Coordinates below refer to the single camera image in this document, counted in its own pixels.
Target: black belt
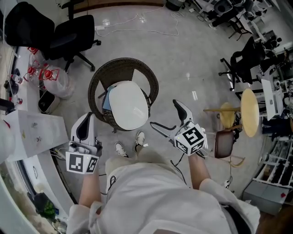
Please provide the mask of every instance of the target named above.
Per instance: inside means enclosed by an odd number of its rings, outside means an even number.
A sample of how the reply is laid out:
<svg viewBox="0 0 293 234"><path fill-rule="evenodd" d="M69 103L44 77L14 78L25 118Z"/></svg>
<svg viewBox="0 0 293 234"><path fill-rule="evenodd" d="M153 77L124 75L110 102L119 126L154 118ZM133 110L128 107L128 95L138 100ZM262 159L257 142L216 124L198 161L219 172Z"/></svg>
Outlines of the black belt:
<svg viewBox="0 0 293 234"><path fill-rule="evenodd" d="M232 206L223 206L228 211L234 221L238 234L252 234L249 226L241 215Z"/></svg>

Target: black cable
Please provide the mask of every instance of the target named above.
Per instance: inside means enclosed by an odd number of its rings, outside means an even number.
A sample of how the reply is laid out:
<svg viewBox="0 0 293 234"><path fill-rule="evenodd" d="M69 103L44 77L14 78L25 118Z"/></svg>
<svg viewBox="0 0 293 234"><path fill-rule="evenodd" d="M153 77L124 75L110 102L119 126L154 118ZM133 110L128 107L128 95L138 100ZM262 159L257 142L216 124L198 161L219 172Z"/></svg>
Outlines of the black cable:
<svg viewBox="0 0 293 234"><path fill-rule="evenodd" d="M184 153L182 154L181 158L179 159L178 163L176 163L176 164L174 164L173 161L171 160L171 163L173 164L173 166L177 166L181 162L183 155L184 155Z"/></svg>
<svg viewBox="0 0 293 234"><path fill-rule="evenodd" d="M230 177L229 177L229 180L228 180L229 185L228 185L227 189L230 187L232 181L233 181L233 176L232 176L232 166L231 166L231 157L230 157Z"/></svg>
<svg viewBox="0 0 293 234"><path fill-rule="evenodd" d="M111 176L111 179L110 179L110 188L112 187L112 185L116 182L116 177L115 176Z"/></svg>
<svg viewBox="0 0 293 234"><path fill-rule="evenodd" d="M183 181L184 183L187 185L186 181L185 181L185 178L184 178L184 175L182 174L182 172L180 171L180 169L177 167L178 164L181 162L182 158L183 158L183 155L184 153L182 154L181 158L179 159L178 163L177 164L174 164L172 160L170 160L171 164L177 169L177 171L179 171L182 175L182 178L183 178Z"/></svg>
<svg viewBox="0 0 293 234"><path fill-rule="evenodd" d="M206 20L205 20L205 17L206 17L206 13L205 12L203 12L203 16L198 12L198 16L196 16L197 17L197 19L199 20L199 21L201 21L201 22L205 22Z"/></svg>

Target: black and white marker cube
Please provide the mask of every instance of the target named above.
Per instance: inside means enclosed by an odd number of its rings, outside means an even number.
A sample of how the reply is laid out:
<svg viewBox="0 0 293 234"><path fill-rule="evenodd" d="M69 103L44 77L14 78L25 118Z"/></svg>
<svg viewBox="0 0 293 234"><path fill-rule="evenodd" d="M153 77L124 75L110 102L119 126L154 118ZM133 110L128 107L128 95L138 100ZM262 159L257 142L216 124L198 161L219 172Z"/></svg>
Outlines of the black and white marker cube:
<svg viewBox="0 0 293 234"><path fill-rule="evenodd" d="M93 174L98 164L99 157L78 152L66 152L67 171L78 174Z"/></svg>
<svg viewBox="0 0 293 234"><path fill-rule="evenodd" d="M175 147L188 156L200 150L206 140L201 127L196 124L174 137Z"/></svg>

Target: black office chair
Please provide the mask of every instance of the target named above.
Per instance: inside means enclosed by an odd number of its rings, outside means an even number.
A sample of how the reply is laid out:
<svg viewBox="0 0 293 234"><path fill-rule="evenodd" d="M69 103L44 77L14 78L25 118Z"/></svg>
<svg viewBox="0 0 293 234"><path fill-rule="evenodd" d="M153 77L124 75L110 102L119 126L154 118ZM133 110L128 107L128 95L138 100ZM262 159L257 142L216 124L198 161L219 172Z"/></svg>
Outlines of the black office chair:
<svg viewBox="0 0 293 234"><path fill-rule="evenodd" d="M68 7L69 21L59 24L54 30L54 23L39 13L27 2L18 3L5 20L6 42L11 46L25 46L39 49L44 58L55 60L61 57L67 61L65 71L77 55L91 66L95 66L84 57L80 51L90 49L94 43L95 25L92 15L73 19L73 5L82 0L72 0L65 3L62 9Z"/></svg>
<svg viewBox="0 0 293 234"><path fill-rule="evenodd" d="M239 62L236 62L236 58L242 56L242 59ZM235 79L239 83L242 79L243 83L250 83L258 81L258 79L252 79L250 69L259 65L262 60L266 57L265 50L262 46L262 43L255 43L253 37L251 37L246 43L242 51L235 52L230 60L231 65L222 58L220 61L225 62L225 64L230 69L228 72L220 72L219 75L231 74L232 75L232 84L233 88L230 88L232 91L235 88Z"/></svg>

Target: white wall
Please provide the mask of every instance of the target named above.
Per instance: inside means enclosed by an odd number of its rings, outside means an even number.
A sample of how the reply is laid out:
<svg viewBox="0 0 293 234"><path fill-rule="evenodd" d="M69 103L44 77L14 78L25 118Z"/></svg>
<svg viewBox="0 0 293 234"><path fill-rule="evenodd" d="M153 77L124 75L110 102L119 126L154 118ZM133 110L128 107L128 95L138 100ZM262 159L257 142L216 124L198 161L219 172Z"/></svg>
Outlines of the white wall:
<svg viewBox="0 0 293 234"><path fill-rule="evenodd" d="M277 7L269 8L263 18L265 25L261 27L261 32L273 30L278 37L282 38L282 43L286 44L293 41L293 32L282 18L281 12Z"/></svg>

